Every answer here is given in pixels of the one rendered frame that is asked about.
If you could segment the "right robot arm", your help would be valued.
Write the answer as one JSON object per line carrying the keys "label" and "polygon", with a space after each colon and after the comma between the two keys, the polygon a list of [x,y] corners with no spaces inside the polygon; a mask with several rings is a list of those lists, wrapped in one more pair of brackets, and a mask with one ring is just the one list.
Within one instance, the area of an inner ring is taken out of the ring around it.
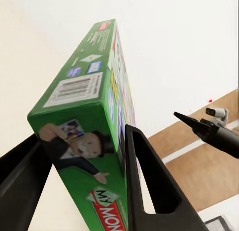
{"label": "right robot arm", "polygon": [[204,143],[208,143],[217,149],[239,159],[239,135],[226,127],[228,122],[228,109],[218,107],[206,108],[206,114],[221,118],[210,120],[202,118],[199,121],[189,118],[181,113],[174,112],[174,115],[192,127],[192,131]]}

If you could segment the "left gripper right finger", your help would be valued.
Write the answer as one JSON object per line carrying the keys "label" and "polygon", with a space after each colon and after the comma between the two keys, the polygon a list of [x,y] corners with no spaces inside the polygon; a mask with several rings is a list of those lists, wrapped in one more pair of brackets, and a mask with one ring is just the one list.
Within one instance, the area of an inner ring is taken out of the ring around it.
{"label": "left gripper right finger", "polygon": [[[128,231],[209,231],[143,132],[125,125]],[[155,214],[143,208],[137,161]]]}

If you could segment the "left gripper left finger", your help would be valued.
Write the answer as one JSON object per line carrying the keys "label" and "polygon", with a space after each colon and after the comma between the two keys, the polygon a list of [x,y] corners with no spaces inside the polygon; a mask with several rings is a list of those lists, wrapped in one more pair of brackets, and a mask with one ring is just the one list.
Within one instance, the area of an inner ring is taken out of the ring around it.
{"label": "left gripper left finger", "polygon": [[35,133],[0,157],[0,231],[28,231],[52,165]]}

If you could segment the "board game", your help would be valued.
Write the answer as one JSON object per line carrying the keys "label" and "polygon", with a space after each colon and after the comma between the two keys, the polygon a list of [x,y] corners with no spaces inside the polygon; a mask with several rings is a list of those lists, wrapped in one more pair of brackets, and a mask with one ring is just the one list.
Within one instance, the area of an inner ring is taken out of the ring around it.
{"label": "board game", "polygon": [[128,231],[124,135],[136,125],[116,19],[93,25],[27,120],[89,230]]}

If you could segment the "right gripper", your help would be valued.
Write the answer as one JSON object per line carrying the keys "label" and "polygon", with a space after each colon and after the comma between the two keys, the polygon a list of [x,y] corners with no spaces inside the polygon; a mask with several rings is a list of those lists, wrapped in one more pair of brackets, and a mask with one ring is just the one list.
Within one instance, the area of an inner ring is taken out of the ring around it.
{"label": "right gripper", "polygon": [[204,118],[199,122],[178,112],[174,112],[174,115],[191,126],[194,134],[201,138],[204,143],[208,143],[221,151],[226,152],[235,143],[237,134],[225,126]]}

